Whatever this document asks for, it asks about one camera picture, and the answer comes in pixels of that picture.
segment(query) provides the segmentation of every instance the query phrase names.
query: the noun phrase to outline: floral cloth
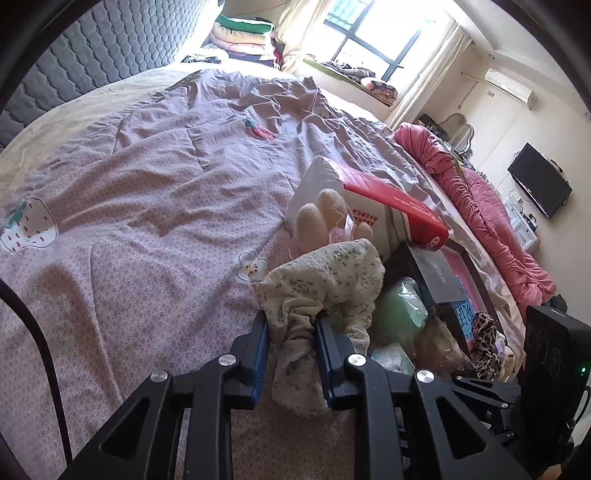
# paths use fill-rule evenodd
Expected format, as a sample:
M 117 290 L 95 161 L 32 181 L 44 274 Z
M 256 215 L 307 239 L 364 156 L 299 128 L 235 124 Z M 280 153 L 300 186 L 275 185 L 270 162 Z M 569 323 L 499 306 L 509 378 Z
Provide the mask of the floral cloth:
M 256 296 L 277 347 L 273 400 L 303 417 L 327 410 L 313 347 L 316 314 L 337 306 L 343 318 L 335 327 L 366 353 L 383 279 L 378 251 L 366 239 L 319 248 L 263 279 Z

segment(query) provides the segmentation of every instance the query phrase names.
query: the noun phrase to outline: television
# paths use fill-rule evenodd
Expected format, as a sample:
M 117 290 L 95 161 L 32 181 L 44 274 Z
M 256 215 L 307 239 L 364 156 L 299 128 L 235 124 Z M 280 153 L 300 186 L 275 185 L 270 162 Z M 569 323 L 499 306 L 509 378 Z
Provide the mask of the television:
M 507 169 L 516 184 L 549 219 L 573 191 L 556 167 L 528 143 Z

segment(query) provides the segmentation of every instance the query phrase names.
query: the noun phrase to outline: pillow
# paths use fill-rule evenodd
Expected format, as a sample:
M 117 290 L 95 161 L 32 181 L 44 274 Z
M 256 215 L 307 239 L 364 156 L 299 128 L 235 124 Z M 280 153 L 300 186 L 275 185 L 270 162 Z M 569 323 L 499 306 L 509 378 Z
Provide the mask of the pillow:
M 374 97 L 387 105 L 392 105 L 398 98 L 398 92 L 393 85 L 375 77 L 361 79 L 361 85 Z

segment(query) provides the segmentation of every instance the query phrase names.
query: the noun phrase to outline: window frame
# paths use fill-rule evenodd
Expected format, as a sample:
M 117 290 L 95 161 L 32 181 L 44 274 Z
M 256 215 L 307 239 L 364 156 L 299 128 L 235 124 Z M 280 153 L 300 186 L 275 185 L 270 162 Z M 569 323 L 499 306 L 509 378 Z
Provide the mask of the window frame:
M 341 27 L 340 25 L 337 25 L 334 22 L 331 22 L 328 19 L 326 19 L 324 21 L 324 25 L 326 25 L 327 27 L 333 28 L 334 30 L 336 30 L 337 32 L 339 32 L 345 36 L 345 39 L 341 42 L 341 44 L 339 45 L 339 48 L 337 48 L 336 53 L 332 56 L 331 61 L 336 60 L 336 57 L 339 55 L 339 53 L 341 52 L 341 50 L 343 49 L 343 47 L 345 46 L 345 44 L 347 43 L 348 40 L 354 41 L 355 43 L 361 45 L 363 48 L 366 48 L 371 53 L 373 53 L 374 55 L 377 55 L 378 57 L 380 57 L 382 60 L 384 60 L 385 62 L 387 62 L 389 64 L 389 67 L 386 70 L 386 73 L 384 73 L 382 75 L 382 80 L 387 82 L 389 80 L 389 78 L 394 74 L 396 69 L 403 69 L 404 68 L 400 65 L 400 63 L 402 62 L 402 60 L 404 59 L 404 57 L 406 56 L 408 51 L 411 49 L 411 47 L 414 45 L 414 43 L 418 40 L 423 29 L 419 28 L 414 33 L 414 35 L 410 38 L 410 40 L 407 42 L 407 44 L 404 46 L 404 48 L 402 49 L 400 54 L 398 54 L 398 57 L 396 57 L 395 59 L 391 59 L 386 54 L 379 51 L 376 47 L 370 45 L 365 40 L 359 38 L 356 35 L 358 28 L 361 26 L 361 23 L 365 20 L 365 17 L 367 17 L 367 14 L 371 10 L 371 8 L 374 6 L 375 2 L 376 2 L 376 0 L 372 0 L 365 7 L 365 9 L 363 9 L 363 11 L 357 17 L 357 20 L 355 20 L 353 25 L 351 25 L 351 28 L 349 30 Z

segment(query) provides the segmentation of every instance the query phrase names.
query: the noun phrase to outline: air conditioner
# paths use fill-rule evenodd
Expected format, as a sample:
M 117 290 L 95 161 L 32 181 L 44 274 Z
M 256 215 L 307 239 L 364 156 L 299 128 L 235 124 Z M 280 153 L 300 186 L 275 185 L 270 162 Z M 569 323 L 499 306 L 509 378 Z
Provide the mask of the air conditioner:
M 502 74 L 501 72 L 488 69 L 484 80 L 493 84 L 495 87 L 500 88 L 509 95 L 517 98 L 519 101 L 526 104 L 529 110 L 531 110 L 535 104 L 535 93 L 531 89 L 527 88 L 522 83 L 513 80 L 507 75 Z

